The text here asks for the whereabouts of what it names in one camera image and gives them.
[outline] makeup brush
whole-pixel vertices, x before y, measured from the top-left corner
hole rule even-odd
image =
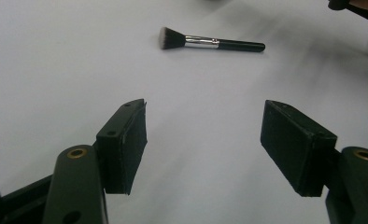
[[[204,49],[231,49],[252,52],[261,52],[265,50],[265,45],[263,43],[217,39],[196,35],[183,35],[167,27],[163,27],[161,29],[159,42],[161,49],[193,47]]]

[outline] white table surface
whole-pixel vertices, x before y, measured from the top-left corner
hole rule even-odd
[[[310,0],[0,0],[0,192],[91,145],[126,102],[147,101],[146,146],[110,223],[329,223],[260,143],[264,101],[293,105],[368,147],[368,21]],[[264,53],[160,50],[163,26],[263,42]]]

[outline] silver ferrule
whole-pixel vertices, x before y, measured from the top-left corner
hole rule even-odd
[[[219,41],[216,38],[186,35],[185,47],[216,49],[219,47]]]

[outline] black brush handle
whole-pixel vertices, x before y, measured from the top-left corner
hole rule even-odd
[[[218,49],[262,52],[263,50],[265,50],[265,45],[263,43],[219,39]]]

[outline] brush bristles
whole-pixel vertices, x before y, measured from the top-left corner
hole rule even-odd
[[[184,47],[185,36],[167,27],[160,31],[159,42],[161,49],[176,49]]]

